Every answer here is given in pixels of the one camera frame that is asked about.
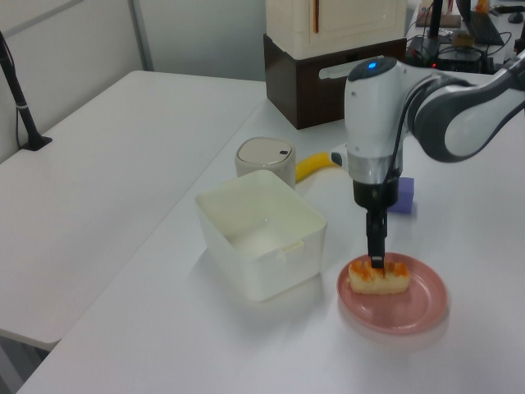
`black stand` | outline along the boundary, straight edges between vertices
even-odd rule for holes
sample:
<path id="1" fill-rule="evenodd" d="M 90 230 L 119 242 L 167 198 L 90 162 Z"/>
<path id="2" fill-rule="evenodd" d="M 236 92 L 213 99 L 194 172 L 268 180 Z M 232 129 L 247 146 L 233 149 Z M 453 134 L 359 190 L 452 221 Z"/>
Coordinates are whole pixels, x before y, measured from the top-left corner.
<path id="1" fill-rule="evenodd" d="M 442 7 L 443 0 L 434 0 L 428 37 L 414 37 L 410 43 L 410 48 L 419 52 L 421 60 L 418 59 L 417 61 L 409 62 L 407 59 L 408 64 L 412 64 L 412 66 L 429 67 L 436 61 L 441 46 L 439 29 Z"/>
<path id="2" fill-rule="evenodd" d="M 16 108 L 21 115 L 28 135 L 27 144 L 24 144 L 21 148 L 36 151 L 49 144 L 52 139 L 41 136 L 36 130 L 33 117 L 31 116 L 30 109 L 27 106 L 24 94 L 22 93 L 22 89 L 16 78 L 15 67 L 11 64 L 11 59 L 7 52 L 7 45 L 5 43 L 6 41 L 0 32 L 0 64 L 2 65 L 3 73 L 6 76 L 7 83 L 11 89 L 11 94 L 15 99 Z"/>

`floor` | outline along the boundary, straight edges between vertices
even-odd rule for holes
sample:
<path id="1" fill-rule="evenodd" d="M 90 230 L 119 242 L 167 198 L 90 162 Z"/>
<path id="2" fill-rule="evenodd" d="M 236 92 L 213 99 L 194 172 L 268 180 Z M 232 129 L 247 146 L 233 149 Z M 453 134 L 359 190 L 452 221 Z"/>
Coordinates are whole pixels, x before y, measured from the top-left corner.
<path id="1" fill-rule="evenodd" d="M 15 394 L 48 352 L 0 337 L 0 394 Z"/>

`plate rim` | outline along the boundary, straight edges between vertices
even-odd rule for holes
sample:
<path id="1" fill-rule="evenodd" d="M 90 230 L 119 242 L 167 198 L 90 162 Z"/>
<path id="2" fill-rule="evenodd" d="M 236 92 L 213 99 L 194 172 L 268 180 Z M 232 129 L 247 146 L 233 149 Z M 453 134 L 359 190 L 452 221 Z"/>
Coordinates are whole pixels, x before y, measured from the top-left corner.
<path id="1" fill-rule="evenodd" d="M 440 289 L 442 289 L 442 292 L 443 292 L 443 295 L 444 295 L 444 299 L 443 299 L 443 303 L 442 303 L 443 305 L 438 310 L 438 312 L 436 312 L 436 316 L 434 316 L 433 318 L 429 319 L 429 321 L 425 322 L 421 327 L 414 328 L 413 326 L 411 326 L 409 328 L 394 329 L 394 328 L 383 328 L 381 326 L 377 326 L 375 324 L 369 323 L 366 319 L 363 319 L 363 318 L 359 317 L 356 313 L 354 313 L 346 305 L 346 303 L 343 300 L 343 296 L 341 295 L 340 283 L 341 283 L 342 277 L 344 277 L 344 276 L 348 277 L 348 266 L 353 261 L 355 261 L 357 259 L 368 259 L 368 255 L 367 254 L 363 254 L 361 256 L 358 256 L 356 258 L 351 259 L 348 263 L 345 264 L 345 266 L 341 269 L 339 275 L 337 276 L 337 283 L 336 283 L 337 295 L 338 295 L 339 302 L 345 307 L 345 311 L 347 313 L 349 313 L 352 318 L 357 320 L 364 327 L 370 328 L 370 329 L 372 329 L 374 331 L 377 331 L 377 332 L 383 332 L 383 333 L 390 334 L 390 335 L 407 335 L 407 334 L 414 334 L 414 333 L 424 332 L 424 331 L 428 330 L 429 328 L 433 327 L 434 325 L 436 325 L 437 323 L 439 323 L 441 321 L 441 319 L 443 318 L 443 316 L 445 315 L 445 313 L 446 313 L 446 311 L 448 309 L 448 305 L 449 305 L 448 291 L 447 291 L 445 283 L 443 282 L 443 279 L 441 279 L 441 277 L 437 274 L 437 272 L 434 269 L 432 269 L 430 266 L 425 264 L 423 261 L 421 261 L 419 259 L 416 259 L 414 257 L 408 256 L 406 254 L 396 253 L 396 252 L 386 252 L 385 253 L 385 257 L 389 257 L 391 259 L 392 258 L 393 259 L 396 259 L 396 258 L 399 258 L 399 259 L 408 258 L 408 259 L 410 259 L 412 261 L 417 262 L 418 264 L 421 264 L 424 268 L 426 268 L 431 273 L 431 275 L 433 275 L 437 279 L 438 287 Z"/>

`brown wooden box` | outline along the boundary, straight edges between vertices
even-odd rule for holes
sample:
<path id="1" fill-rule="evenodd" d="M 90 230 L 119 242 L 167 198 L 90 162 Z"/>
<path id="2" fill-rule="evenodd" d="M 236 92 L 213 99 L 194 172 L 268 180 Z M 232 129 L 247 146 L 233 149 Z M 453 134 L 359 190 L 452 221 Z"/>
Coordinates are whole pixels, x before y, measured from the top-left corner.
<path id="1" fill-rule="evenodd" d="M 345 116 L 346 77 L 319 78 L 323 68 L 375 56 L 404 60 L 406 39 L 295 60 L 264 35 L 267 97 L 296 129 L 337 121 Z"/>

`square plastic box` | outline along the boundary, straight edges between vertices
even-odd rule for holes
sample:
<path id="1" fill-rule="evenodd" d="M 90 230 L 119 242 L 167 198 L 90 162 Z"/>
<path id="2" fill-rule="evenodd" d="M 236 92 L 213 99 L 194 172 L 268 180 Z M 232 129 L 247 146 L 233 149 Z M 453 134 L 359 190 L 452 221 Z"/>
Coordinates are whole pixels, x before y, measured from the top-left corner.
<path id="1" fill-rule="evenodd" d="M 321 271 L 326 219 L 273 172 L 227 181 L 195 203 L 213 259 L 247 298 L 266 300 Z"/>

